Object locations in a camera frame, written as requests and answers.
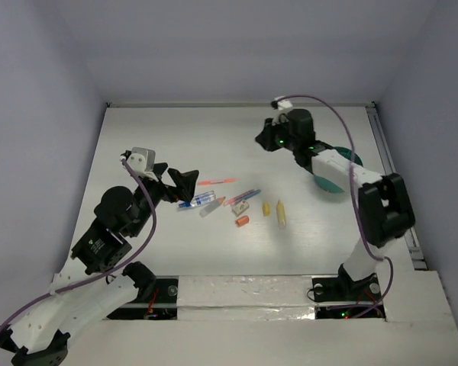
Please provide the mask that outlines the pink orange thin pen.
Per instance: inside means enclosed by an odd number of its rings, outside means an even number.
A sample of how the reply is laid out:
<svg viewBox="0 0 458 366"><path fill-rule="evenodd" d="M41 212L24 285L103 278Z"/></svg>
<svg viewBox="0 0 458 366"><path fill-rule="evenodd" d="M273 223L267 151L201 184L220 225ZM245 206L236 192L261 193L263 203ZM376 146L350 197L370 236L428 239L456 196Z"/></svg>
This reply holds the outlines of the pink orange thin pen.
<svg viewBox="0 0 458 366"><path fill-rule="evenodd" d="M236 178L213 179L213 180L198 181L197 185L198 186L219 185L219 184L234 183L236 181L237 181Z"/></svg>

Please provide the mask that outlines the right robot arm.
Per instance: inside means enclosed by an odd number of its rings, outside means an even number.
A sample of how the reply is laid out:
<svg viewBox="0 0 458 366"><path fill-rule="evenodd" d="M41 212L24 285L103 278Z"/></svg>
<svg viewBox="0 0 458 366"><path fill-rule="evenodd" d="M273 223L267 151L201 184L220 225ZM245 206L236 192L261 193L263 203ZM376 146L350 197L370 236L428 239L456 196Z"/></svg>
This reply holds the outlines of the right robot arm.
<svg viewBox="0 0 458 366"><path fill-rule="evenodd" d="M267 152L287 149L307 172L350 193L360 237L337 275L315 278L311 292L318 303L356 301L373 283L377 265L390 260L388 247L415 224L404 179L365 169L318 140L313 117L305 109L291 108L265 119L255 140Z"/></svg>

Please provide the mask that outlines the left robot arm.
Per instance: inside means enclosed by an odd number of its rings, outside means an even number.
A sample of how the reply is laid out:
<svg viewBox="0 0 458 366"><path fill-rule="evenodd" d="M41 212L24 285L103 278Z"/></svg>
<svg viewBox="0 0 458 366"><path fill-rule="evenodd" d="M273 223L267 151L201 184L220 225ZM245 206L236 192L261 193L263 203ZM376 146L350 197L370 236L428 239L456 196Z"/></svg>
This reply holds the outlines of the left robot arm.
<svg viewBox="0 0 458 366"><path fill-rule="evenodd" d="M93 324L132 300L152 296L156 275L135 259L146 246L133 250L128 239L148 221L157 225L160 202L193 199L199 172L151 164L136 153L123 155L121 163L137 189L109 188L48 292L0 325L0 348L13 354L13 365L59 365Z"/></svg>

